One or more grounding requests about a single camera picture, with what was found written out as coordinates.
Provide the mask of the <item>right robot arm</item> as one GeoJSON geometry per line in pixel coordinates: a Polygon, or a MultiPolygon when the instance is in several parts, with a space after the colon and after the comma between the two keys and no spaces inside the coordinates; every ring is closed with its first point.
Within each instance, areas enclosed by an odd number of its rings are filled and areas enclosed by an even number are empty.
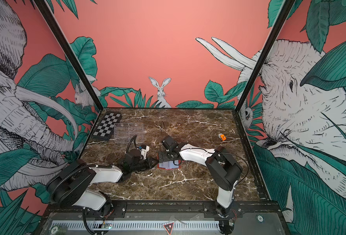
{"type": "Polygon", "coordinates": [[[233,154],[222,146],[206,149],[189,143],[178,143],[171,136],[166,136],[161,143],[165,148],[158,153],[161,163],[180,160],[207,167],[219,187],[215,210],[219,216],[227,217],[234,203],[234,189],[243,171],[233,154]]]}

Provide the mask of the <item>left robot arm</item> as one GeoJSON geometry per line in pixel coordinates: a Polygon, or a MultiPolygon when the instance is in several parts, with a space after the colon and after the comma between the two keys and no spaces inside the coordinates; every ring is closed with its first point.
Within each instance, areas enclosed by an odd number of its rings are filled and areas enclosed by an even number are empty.
{"type": "Polygon", "coordinates": [[[147,148],[132,149],[118,165],[86,164],[78,159],[47,183],[49,201],[62,208],[76,206],[96,211],[103,216],[111,214],[114,206],[109,196],[89,187],[97,183],[122,183],[134,172],[152,169],[158,161],[147,157],[147,152],[147,148]]]}

